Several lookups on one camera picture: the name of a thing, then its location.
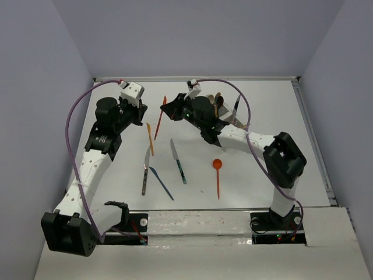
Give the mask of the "red-orange plastic knife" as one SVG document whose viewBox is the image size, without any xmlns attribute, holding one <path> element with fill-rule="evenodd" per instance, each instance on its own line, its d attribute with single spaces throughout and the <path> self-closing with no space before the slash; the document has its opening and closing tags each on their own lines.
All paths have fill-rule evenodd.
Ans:
<svg viewBox="0 0 373 280">
<path fill-rule="evenodd" d="M 166 103 L 167 103 L 167 96 L 165 95 L 165 96 L 163 97 L 162 105 L 165 105 Z M 157 139 L 157 136 L 158 136 L 158 133 L 159 133 L 160 124 L 161 124 L 161 119 L 162 119 L 162 115 L 163 115 L 163 111 L 160 110 L 160 115 L 159 115 L 159 119 L 158 119 L 157 126 L 156 126 L 156 132 L 155 132 L 155 134 L 154 134 L 154 140 Z"/>
</svg>

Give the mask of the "beige plastic spoon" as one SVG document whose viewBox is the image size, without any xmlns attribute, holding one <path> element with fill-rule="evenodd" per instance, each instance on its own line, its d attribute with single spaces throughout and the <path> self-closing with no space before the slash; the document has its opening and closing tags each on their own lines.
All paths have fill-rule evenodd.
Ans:
<svg viewBox="0 0 373 280">
<path fill-rule="evenodd" d="M 211 102 L 211 104 L 214 103 L 214 96 L 212 94 L 208 94 L 208 95 L 206 95 L 206 97 L 209 99 L 209 101 Z"/>
</svg>

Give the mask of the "steel knife teal handle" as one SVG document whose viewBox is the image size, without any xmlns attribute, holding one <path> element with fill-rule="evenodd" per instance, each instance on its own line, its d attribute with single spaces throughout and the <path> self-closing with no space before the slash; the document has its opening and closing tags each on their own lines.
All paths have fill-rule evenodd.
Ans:
<svg viewBox="0 0 373 280">
<path fill-rule="evenodd" d="M 173 141 L 173 139 L 170 139 L 170 146 L 171 146 L 171 152 L 172 152 L 172 154 L 173 154 L 173 158 L 174 158 L 174 160 L 175 160 L 176 163 L 177 163 L 178 170 L 179 170 L 180 175 L 181 175 L 181 178 L 182 178 L 182 182 L 183 182 L 184 184 L 186 184 L 186 183 L 187 183 L 187 180 L 186 180 L 186 178 L 185 178 L 185 174 L 184 174 L 184 171 L 183 171 L 183 169 L 182 169 L 181 162 L 180 162 L 180 160 L 179 160 L 179 157 L 178 157 L 177 150 L 176 150 L 176 148 L 175 148 L 175 145 L 174 145 L 174 141 Z"/>
</svg>

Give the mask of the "yellow-orange plastic spoon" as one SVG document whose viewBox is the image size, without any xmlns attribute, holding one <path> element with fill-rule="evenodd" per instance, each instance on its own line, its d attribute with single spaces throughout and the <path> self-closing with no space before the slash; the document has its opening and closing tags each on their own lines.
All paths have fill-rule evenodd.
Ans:
<svg viewBox="0 0 373 280">
<path fill-rule="evenodd" d="M 222 106 L 223 103 L 224 103 L 224 99 L 221 96 L 221 93 L 220 92 L 216 93 L 215 96 L 214 96 L 214 104 L 219 109 Z"/>
</svg>

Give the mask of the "steel knife pink handle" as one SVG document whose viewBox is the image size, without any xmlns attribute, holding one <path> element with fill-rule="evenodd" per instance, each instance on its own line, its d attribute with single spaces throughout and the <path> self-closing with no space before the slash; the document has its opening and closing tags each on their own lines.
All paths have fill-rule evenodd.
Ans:
<svg viewBox="0 0 373 280">
<path fill-rule="evenodd" d="M 231 116 L 231 123 L 232 124 L 235 124 L 235 122 L 236 122 L 236 116 L 237 116 L 238 106 L 239 106 L 239 103 L 240 103 L 240 98 L 241 98 L 241 95 L 239 94 L 236 101 L 235 101 L 233 111 L 232 111 L 232 116 Z"/>
</svg>

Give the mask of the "red-orange plastic spoon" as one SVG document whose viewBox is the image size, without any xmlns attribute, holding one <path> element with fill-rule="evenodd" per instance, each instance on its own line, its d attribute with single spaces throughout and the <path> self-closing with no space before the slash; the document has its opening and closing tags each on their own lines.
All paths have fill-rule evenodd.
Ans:
<svg viewBox="0 0 373 280">
<path fill-rule="evenodd" d="M 215 159 L 212 163 L 213 168 L 216 170 L 216 188 L 217 188 L 217 198 L 220 199 L 220 169 L 222 167 L 222 161 L 220 159 Z"/>
</svg>

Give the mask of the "dark brown spoon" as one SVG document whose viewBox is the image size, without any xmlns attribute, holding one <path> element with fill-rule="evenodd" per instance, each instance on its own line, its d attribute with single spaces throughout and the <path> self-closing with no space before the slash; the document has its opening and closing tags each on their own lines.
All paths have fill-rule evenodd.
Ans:
<svg viewBox="0 0 373 280">
<path fill-rule="evenodd" d="M 219 96 L 217 98 L 217 105 L 218 105 L 218 108 L 222 107 L 224 104 L 224 98 L 222 96 Z"/>
</svg>

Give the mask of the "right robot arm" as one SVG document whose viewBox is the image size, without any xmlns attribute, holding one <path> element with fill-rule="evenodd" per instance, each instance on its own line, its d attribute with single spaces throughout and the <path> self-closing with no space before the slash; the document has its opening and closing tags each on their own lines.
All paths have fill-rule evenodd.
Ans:
<svg viewBox="0 0 373 280">
<path fill-rule="evenodd" d="M 211 145 L 250 153 L 275 188 L 265 225 L 279 230 L 290 223 L 295 189 L 307 160 L 288 133 L 272 136 L 238 128 L 218 118 L 214 106 L 203 96 L 191 99 L 180 93 L 160 109 L 173 121 L 192 124 Z"/>
</svg>

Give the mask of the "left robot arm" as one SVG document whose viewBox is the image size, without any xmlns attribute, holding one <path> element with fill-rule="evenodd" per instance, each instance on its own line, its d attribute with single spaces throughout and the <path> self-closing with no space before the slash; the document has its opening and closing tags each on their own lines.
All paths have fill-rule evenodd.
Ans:
<svg viewBox="0 0 373 280">
<path fill-rule="evenodd" d="M 121 146 L 121 133 L 131 124 L 141 126 L 146 110 L 147 105 L 133 105 L 121 97 L 105 97 L 96 103 L 96 121 L 85 144 L 78 176 L 53 212 L 46 212 L 41 219 L 51 251 L 88 257 L 97 244 L 104 242 L 107 231 L 129 226 L 126 203 L 111 200 L 94 209 L 90 206 Z"/>
</svg>

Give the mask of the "orange plastic knife centre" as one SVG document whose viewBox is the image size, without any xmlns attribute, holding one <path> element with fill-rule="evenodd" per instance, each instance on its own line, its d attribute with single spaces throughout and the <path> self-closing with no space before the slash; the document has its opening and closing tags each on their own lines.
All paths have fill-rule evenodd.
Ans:
<svg viewBox="0 0 373 280">
<path fill-rule="evenodd" d="M 152 156 L 154 156 L 154 147 L 153 147 L 151 126 L 148 122 L 146 123 L 146 127 L 147 127 L 147 133 L 148 133 L 148 136 L 149 136 L 150 151 L 151 151 Z"/>
</svg>

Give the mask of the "white two-compartment utensil holder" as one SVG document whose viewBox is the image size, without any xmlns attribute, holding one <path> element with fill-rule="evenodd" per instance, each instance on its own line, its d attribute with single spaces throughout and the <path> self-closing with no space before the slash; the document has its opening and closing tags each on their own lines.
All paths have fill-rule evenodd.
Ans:
<svg viewBox="0 0 373 280">
<path fill-rule="evenodd" d="M 244 147 L 244 138 L 247 134 L 247 126 L 237 119 L 235 124 L 231 123 L 233 107 L 229 107 L 224 103 L 222 108 L 218 109 L 218 121 L 222 121 L 223 128 L 221 134 L 218 135 L 218 142 L 221 145 L 223 152 L 228 149 L 237 149 L 239 151 L 248 152 L 248 148 Z"/>
</svg>

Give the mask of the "blue plastic knife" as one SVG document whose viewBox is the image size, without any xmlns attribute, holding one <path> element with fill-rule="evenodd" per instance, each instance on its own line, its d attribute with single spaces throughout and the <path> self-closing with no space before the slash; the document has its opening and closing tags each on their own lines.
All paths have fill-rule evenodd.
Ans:
<svg viewBox="0 0 373 280">
<path fill-rule="evenodd" d="M 158 173 L 156 172 L 155 168 L 149 166 L 149 169 L 150 169 L 150 171 L 154 174 L 154 176 L 156 177 L 156 179 L 158 180 L 158 182 L 159 182 L 160 185 L 162 186 L 163 190 L 166 192 L 166 194 L 169 196 L 169 198 L 173 201 L 173 200 L 174 200 L 174 197 L 171 195 L 171 193 L 169 192 L 168 188 L 166 187 L 166 185 L 165 185 L 165 184 L 163 183 L 163 181 L 161 180 L 161 178 L 160 178 L 160 176 L 158 175 Z"/>
</svg>

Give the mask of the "white foam front block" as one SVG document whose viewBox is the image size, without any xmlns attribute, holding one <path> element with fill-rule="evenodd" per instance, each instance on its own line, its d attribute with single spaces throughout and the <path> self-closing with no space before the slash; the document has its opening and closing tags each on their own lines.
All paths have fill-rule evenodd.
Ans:
<svg viewBox="0 0 373 280">
<path fill-rule="evenodd" d="M 152 211 L 147 233 L 161 236 L 248 235 L 247 211 Z"/>
</svg>

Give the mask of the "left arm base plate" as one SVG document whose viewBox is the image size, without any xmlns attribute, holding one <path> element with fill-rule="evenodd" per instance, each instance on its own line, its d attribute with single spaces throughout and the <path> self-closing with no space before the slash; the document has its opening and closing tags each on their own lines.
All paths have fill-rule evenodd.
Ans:
<svg viewBox="0 0 373 280">
<path fill-rule="evenodd" d="M 129 221 L 112 226 L 106 233 L 100 245 L 111 246 L 142 246 L 148 244 L 149 214 L 144 212 L 130 212 Z"/>
</svg>

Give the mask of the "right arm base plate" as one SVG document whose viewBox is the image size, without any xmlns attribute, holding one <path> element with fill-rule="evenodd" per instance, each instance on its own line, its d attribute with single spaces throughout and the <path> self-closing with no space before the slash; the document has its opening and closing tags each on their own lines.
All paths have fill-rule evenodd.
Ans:
<svg viewBox="0 0 373 280">
<path fill-rule="evenodd" d="M 252 231 L 252 243 L 260 244 L 303 244 L 306 237 L 303 225 L 300 226 L 301 215 L 293 212 L 287 221 L 277 223 L 270 219 L 269 212 L 251 212 L 249 226 Z"/>
</svg>

